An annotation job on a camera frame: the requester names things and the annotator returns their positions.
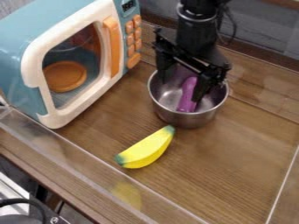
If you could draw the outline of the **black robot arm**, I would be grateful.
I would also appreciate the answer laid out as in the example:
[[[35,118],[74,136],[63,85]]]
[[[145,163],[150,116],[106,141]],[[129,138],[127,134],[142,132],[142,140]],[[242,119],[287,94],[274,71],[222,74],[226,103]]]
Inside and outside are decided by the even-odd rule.
[[[238,25],[230,12],[231,0],[181,0],[177,5],[177,29],[157,27],[155,63],[163,83],[170,80],[167,70],[182,64],[198,78],[191,100],[201,102],[211,89],[226,80],[233,64],[218,48],[223,15],[233,23],[233,37]]]

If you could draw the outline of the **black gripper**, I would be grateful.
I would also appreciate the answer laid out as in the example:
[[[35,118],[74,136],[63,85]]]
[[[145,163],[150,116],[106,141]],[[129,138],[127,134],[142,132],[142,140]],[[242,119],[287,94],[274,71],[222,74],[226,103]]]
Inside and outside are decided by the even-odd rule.
[[[211,85],[223,82],[231,69],[231,63],[217,47],[223,16],[231,18],[230,7],[178,5],[177,13],[177,29],[158,27],[154,30],[158,75],[166,83],[167,71],[177,63],[191,69],[198,75],[191,100],[201,102]]]

